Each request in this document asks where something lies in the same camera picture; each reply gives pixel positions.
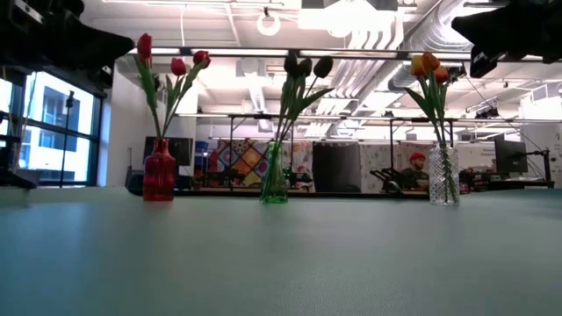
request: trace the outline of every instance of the orange tulip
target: orange tulip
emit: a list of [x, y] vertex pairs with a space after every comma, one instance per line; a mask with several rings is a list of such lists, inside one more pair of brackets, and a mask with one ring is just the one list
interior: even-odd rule
[[412, 64], [410, 65], [410, 74], [415, 77], [424, 77], [428, 75], [428, 72], [425, 71], [423, 67], [423, 61], [421, 55], [414, 55], [412, 57]]
[[423, 53], [421, 56], [421, 60], [423, 61], [423, 67], [429, 72], [431, 70], [436, 70], [441, 66], [441, 62], [435, 57], [432, 53]]
[[447, 71], [447, 68], [439, 66], [439, 68], [436, 69], [437, 84], [442, 84], [447, 80], [449, 80], [449, 72]]

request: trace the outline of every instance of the red hat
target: red hat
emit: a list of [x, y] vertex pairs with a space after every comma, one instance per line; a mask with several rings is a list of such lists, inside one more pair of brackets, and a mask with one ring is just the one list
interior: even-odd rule
[[423, 160], [425, 160], [425, 155], [424, 155], [424, 154], [420, 154], [420, 153], [413, 153], [413, 154], [410, 156], [410, 161], [416, 160], [416, 159], [420, 159], [420, 158], [422, 158]]

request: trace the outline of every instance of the green glass vase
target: green glass vase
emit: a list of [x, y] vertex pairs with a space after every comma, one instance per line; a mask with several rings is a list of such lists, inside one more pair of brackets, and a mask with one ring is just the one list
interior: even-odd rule
[[268, 145], [268, 168], [265, 179], [262, 182], [262, 194], [260, 203], [262, 204], [283, 204], [287, 203], [287, 181], [283, 172], [283, 156], [280, 146], [275, 143]]

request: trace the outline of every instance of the window frame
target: window frame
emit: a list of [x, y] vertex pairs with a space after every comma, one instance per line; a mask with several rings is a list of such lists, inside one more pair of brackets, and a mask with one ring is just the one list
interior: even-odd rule
[[[104, 102], [104, 97], [103, 95], [100, 95], [98, 91], [94, 91], [92, 92], [91, 90], [86, 90], [83, 87], [81, 87], [80, 84], [77, 83], [73, 83], [73, 82], [69, 82], [68, 80], [65, 80], [63, 78], [61, 78], [60, 76], [57, 76], [56, 74], [49, 72], [49, 71], [43, 71], [53, 77], [56, 77], [59, 80], [64, 81], [65, 83], [68, 83], [70, 85], [73, 85], [75, 87], [77, 87], [80, 90], [83, 90], [85, 92], [90, 93], [93, 96], [93, 105], [92, 105], [92, 124], [91, 124], [91, 134], [87, 134], [87, 133], [80, 133], [78, 131], [74, 131], [71, 129], [66, 129], [65, 127], [61, 127], [61, 126], [57, 126], [57, 125], [51, 125], [42, 121], [38, 121], [36, 119], [32, 119], [32, 118], [28, 118], [27, 119], [27, 126], [34, 126], [34, 127], [38, 127], [41, 130], [45, 130], [45, 131], [49, 131], [49, 132], [55, 132], [55, 133], [61, 133], [63, 134], [65, 137], [68, 136], [74, 136], [77, 137], [78, 139], [86, 139], [90, 142], [90, 152], [88, 154], [88, 169], [86, 170], [86, 173], [88, 175], [88, 180], [87, 181], [68, 181], [68, 180], [59, 180], [59, 181], [46, 181], [46, 180], [42, 180], [39, 182], [40, 186], [68, 186], [68, 185], [78, 185], [78, 186], [97, 186], [97, 170], [98, 170], [98, 154], [99, 153], [99, 145], [100, 145], [100, 135], [101, 135], [101, 130], [100, 130], [100, 121], [102, 118], [102, 111], [103, 111], [103, 102]], [[11, 103], [10, 103], [10, 113], [11, 113], [11, 121], [10, 121], [10, 116], [8, 115], [8, 113], [2, 113], [1, 115], [3, 116], [4, 119], [4, 124], [9, 124], [9, 125], [14, 125], [14, 130], [16, 131], [20, 131], [21, 125], [23, 124], [23, 117], [24, 117], [24, 110], [26, 107], [25, 104], [25, 86], [26, 86], [26, 76], [24, 76], [24, 80], [23, 83], [15, 83], [15, 82], [11, 82], [12, 83], [12, 90], [11, 90]], [[11, 127], [8, 126], [8, 135], [11, 135]], [[58, 170], [60, 171], [62, 174], [64, 174], [65, 170], [64, 170], [64, 165], [61, 165], [61, 169]]]

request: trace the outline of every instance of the ceiling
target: ceiling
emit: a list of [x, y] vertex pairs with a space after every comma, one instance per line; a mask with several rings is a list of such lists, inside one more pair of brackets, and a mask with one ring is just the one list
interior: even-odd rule
[[[458, 0], [443, 0], [443, 3], [452, 1]], [[354, 37], [351, 35], [345, 38], [336, 38], [327, 30], [300, 29], [298, 24], [299, 9], [302, 5], [300, 0], [284, 1], [284, 5], [260, 0], [253, 3], [259, 4], [249, 9], [239, 8], [237, 2], [190, 5], [184, 8], [177, 5], [149, 6], [137, 3], [123, 4], [107, 3], [102, 0], [85, 0], [86, 10], [81, 16], [81, 20], [87, 25], [127, 36], [134, 40], [138, 39], [144, 32], [148, 32], [153, 36], [154, 46], [156, 47], [349, 48], [353, 45]], [[400, 30], [400, 33], [404, 34], [406, 40], [410, 35], [410, 29], [417, 21], [422, 19], [435, 3], [435, 0], [419, 0], [415, 2], [417, 10], [403, 14], [403, 30]], [[264, 5], [270, 7], [272, 14], [281, 17], [280, 29], [273, 36], [263, 35], [256, 26]], [[271, 22], [267, 18], [265, 20], [267, 22], [264, 22], [264, 26], [269, 27]], [[401, 40], [395, 31], [391, 33], [391, 42], [394, 39]], [[381, 40], [381, 38], [375, 40], [373, 48], [376, 48]], [[383, 46], [383, 49], [390, 49], [389, 46], [390, 44]], [[155, 59], [155, 63], [167, 65], [169, 60], [170, 58], [160, 57]], [[198, 104], [203, 111], [240, 112], [242, 100], [250, 99], [248, 81], [244, 77], [236, 76], [236, 62], [238, 60], [240, 59], [213, 58], [212, 66], [200, 73]], [[360, 87], [361, 93], [352, 95], [361, 99], [362, 106], [365, 108], [365, 111], [356, 111], [357, 115], [377, 116], [382, 111], [388, 110], [394, 111], [395, 116], [415, 117], [422, 114], [414, 101], [408, 96], [398, 94], [396, 98], [392, 98], [386, 97], [387, 95], [372, 93], [375, 90], [373, 83], [380, 82], [381, 77], [387, 75], [384, 73], [385, 67], [381, 65], [373, 68], [371, 73], [366, 71], [363, 73], [361, 69], [366, 67], [367, 64], [365, 63], [354, 61], [354, 64], [353, 62], [349, 63], [349, 61], [336, 61], [332, 73], [321, 84], [325, 86], [334, 85], [333, 79], [340, 75], [339, 73], [344, 69], [346, 62], [348, 67], [350, 65], [355, 67], [352, 72], [343, 73], [343, 76], [349, 76], [348, 84], [364, 83]], [[264, 63], [267, 70], [259, 86], [262, 88], [265, 100], [274, 104], [273, 101], [278, 100], [281, 95], [284, 78], [284, 72], [281, 68], [283, 60], [271, 58], [265, 59]], [[125, 71], [133, 73], [134, 68], [128, 67], [125, 68]], [[523, 94], [529, 93], [529, 87], [540, 86], [541, 84], [538, 83], [557, 80], [562, 82], [562, 64], [500, 63], [497, 69], [484, 78], [470, 79], [470, 82], [461, 78], [457, 83], [454, 83], [448, 93], [447, 115], [460, 117], [465, 114], [465, 109], [481, 104], [483, 102], [482, 97], [485, 99], [497, 97], [500, 101], [500, 114], [505, 117], [513, 117], [517, 115], [519, 98]], [[474, 90], [471, 83], [479, 90], [479, 93]], [[353, 109], [354, 107], [357, 107], [357, 102], [356, 104], [349, 102], [348, 107], [339, 107], [337, 110]], [[275, 107], [268, 109], [271, 112], [275, 110]], [[338, 113], [325, 112], [324, 114], [337, 115]], [[472, 118], [473, 115], [473, 113], [468, 114], [467, 117]]]

